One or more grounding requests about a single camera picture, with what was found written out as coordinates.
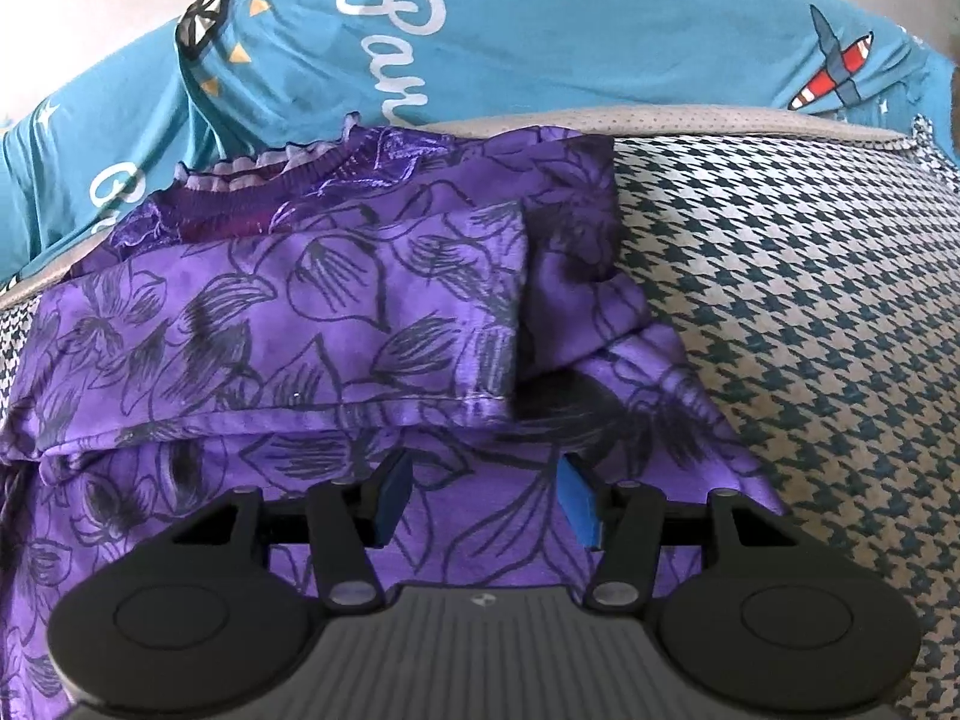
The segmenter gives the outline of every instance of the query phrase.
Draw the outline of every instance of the houndstooth fabric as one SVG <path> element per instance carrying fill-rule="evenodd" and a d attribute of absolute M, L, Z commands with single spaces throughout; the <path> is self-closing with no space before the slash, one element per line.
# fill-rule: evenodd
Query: houndstooth fabric
<path fill-rule="evenodd" d="M 0 420 L 7 415 L 10 389 L 20 362 L 20 351 L 23 344 L 27 343 L 38 303 L 40 296 L 36 295 L 30 300 L 0 311 Z"/>
<path fill-rule="evenodd" d="M 960 199 L 891 146 L 619 140 L 622 255 L 805 530 L 915 605 L 901 707 L 960 716 Z"/>

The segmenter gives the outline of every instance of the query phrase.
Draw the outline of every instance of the purple floral garment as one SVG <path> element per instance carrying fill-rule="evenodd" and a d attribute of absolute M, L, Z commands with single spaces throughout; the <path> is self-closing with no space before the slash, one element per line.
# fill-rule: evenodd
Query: purple floral garment
<path fill-rule="evenodd" d="M 614 266 L 609 139 L 352 127 L 312 157 L 226 193 L 175 186 L 152 199 L 164 224 L 118 229 L 42 298 L 0 430 L 27 488 L 4 555 L 7 715 L 65 706 L 43 636 L 61 594 L 236 485 L 296 494 L 407 447 L 411 502 L 371 554 L 386 586 L 583 587 L 595 557 L 555 503 L 568 450 L 674 500 L 740 488 L 781 510 Z M 304 547 L 274 558 L 311 591 Z M 695 570 L 665 551 L 658 591 Z"/>

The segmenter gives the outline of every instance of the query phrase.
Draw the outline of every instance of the blue fabric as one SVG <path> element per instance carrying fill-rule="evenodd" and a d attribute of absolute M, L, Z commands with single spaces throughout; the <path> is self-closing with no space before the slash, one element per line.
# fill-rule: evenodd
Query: blue fabric
<path fill-rule="evenodd" d="M 600 549 L 603 546 L 603 523 L 597 514 L 594 492 L 566 455 L 557 461 L 557 500 L 579 545 Z"/>
<path fill-rule="evenodd" d="M 952 64 L 840 0 L 205 0 L 188 15 L 4 137 L 0 278 L 37 271 L 125 199 L 169 185 L 175 162 L 334 138 L 350 110 L 367 124 L 427 124 L 618 103 L 789 108 L 824 66 L 843 74 L 839 52 L 866 36 L 866 62 L 840 89 L 859 101 L 830 91 L 800 111 L 903 132 L 923 114 L 956 158 Z M 198 52 L 175 39 L 191 20 L 208 38 Z M 120 191 L 130 173 L 117 167 L 115 185 L 102 172 L 125 164 L 142 181 Z M 98 176 L 94 193 L 117 195 L 101 207 Z"/>

